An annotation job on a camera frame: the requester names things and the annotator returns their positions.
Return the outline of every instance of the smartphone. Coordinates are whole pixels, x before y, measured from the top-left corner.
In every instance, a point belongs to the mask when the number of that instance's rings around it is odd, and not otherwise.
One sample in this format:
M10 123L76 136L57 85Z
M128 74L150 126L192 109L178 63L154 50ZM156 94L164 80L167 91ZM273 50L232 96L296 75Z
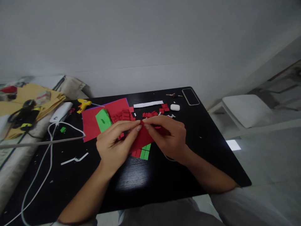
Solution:
M183 89L182 93L190 106L199 105L200 102L198 101L197 96L195 95L192 89Z

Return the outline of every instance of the hand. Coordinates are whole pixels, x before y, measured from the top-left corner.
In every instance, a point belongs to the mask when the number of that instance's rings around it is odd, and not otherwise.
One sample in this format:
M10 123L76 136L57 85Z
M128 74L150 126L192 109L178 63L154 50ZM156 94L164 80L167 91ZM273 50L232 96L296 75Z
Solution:
M137 121L118 121L105 132L97 136L96 147L101 157L101 165L113 176L125 162L132 143L136 139L142 125ZM131 130L125 140L118 141L124 131Z
M154 139L161 151L166 156L184 164L187 153L191 151L185 143L185 125L164 115L144 119L143 122L149 135ZM151 124L163 126L170 132L170 135L161 136Z

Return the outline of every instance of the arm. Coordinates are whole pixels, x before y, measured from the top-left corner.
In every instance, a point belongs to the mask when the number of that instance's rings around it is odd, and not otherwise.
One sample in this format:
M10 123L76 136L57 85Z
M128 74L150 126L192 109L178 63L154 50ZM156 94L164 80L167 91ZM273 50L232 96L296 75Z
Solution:
M189 149L185 144L186 129L183 123L166 116L151 117L143 122L161 151L186 166L206 192L224 193L238 186L231 177ZM163 126L170 135L162 137L151 124Z
M101 161L95 172L60 214L58 221L65 224L83 223L94 218L103 202L110 179L125 162L141 125L137 121L118 121L97 137ZM123 131L131 130L125 140L117 141Z

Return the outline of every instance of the white cable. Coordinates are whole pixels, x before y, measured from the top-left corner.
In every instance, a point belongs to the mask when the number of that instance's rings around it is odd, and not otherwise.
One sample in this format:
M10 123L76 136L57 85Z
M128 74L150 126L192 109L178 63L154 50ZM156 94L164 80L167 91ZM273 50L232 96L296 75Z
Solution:
M173 159L171 159L170 157L167 157L164 153L163 153L163 155L165 156L165 158L167 158L169 161L171 161L171 162L176 162L176 160L173 160Z
M56 124L56 123L64 123L64 124L67 124L67 125L70 125L69 123L66 123L66 122L54 122L51 125L53 124ZM6 149L6 148L20 148L20 147L27 147L27 146L37 146L37 145L44 145L44 144L53 144L53 143L61 143L61 142L65 142L65 141L72 141L72 140L78 140L78 139L81 139L81 138L84 138L86 136L86 134L75 128L74 126L70 125L73 129L76 129L78 131L80 131L83 136L82 137L75 137L75 138L68 138L68 139L62 139L62 140L55 140L55 141L43 141L43 142L36 142L36 143L23 143L23 144L5 144L5 145L1 145L0 146L0 149Z
M51 140L51 141L52 141L52 139L53 139L53 136L54 136L54 132L55 132L55 130L56 130L56 127L58 126L59 123L67 124L67 125L71 126L72 128L74 128L74 129L80 131L84 136L86 136L85 133L84 133L83 131L81 131L81 130L75 128L74 126L70 125L69 123L66 123L66 122L55 122L55 123L52 123L52 124L50 124L50 125L48 126L48 133L49 133L49 135L50 135L50 140ZM50 129L50 127L51 127L53 124L55 124L55 129L54 129L53 133L51 134L49 129ZM47 153L47 151L48 151L48 149L49 149L50 146L51 146L51 148L50 148L50 167L49 167L49 171L48 171L48 173L47 173L47 175L46 175L44 181L42 182L41 186L39 187L38 191L37 191L36 194L34 195L34 197L31 199L31 201L28 203L28 205L24 208L24 203L25 203L26 196L27 196L27 194L28 194L28 192L29 192L31 186L33 185L33 183L34 183L34 181L35 181L35 179L36 179L36 177L37 177L37 175L38 175L38 173L39 173L39 170L40 170L40 167L41 167L42 162L43 162L43 160L44 160L44 157L45 157L45 155L46 155L46 153ZM39 167L38 167L38 170L37 170L37 172L36 172L36 174L35 174L35 177L34 177L34 179L32 180L32 182L31 182L31 184L30 184L28 190L26 191L26 194L25 194L24 199L23 199L23 202L22 202L21 212L20 212L17 216L15 216L10 222L8 222L6 225L4 225L4 226L9 225L11 222L13 222L13 221L14 221L18 216L20 216L20 215L21 215L21 217L22 217L23 223L24 223L26 226L30 226L30 225L25 221L23 212L24 212L24 210L26 210L26 209L29 207L29 205L33 202L33 200L35 199L35 197L37 196L37 194L38 194L39 191L41 190L43 184L45 183L45 181L46 181L46 179L47 179L47 177L48 177L48 175L49 175L49 173L50 173L50 171L51 171L51 168L52 168L52 143L48 145L48 147L47 147L47 149L46 149L46 151L45 151L45 153L44 153L44 156L43 156L43 158L42 158L42 160L41 160L41 162L40 162L40 165L39 165Z

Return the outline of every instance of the yellow handle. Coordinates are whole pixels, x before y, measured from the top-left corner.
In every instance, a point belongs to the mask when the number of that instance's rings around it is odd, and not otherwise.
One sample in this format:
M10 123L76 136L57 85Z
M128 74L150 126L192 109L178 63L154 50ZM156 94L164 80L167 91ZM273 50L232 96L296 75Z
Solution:
M90 106L92 104L91 101L87 101L87 100L84 100L84 99L78 99L78 102L82 103L82 106L81 106L80 110L77 111L77 113L79 113L79 114L82 111L84 111L87 106Z

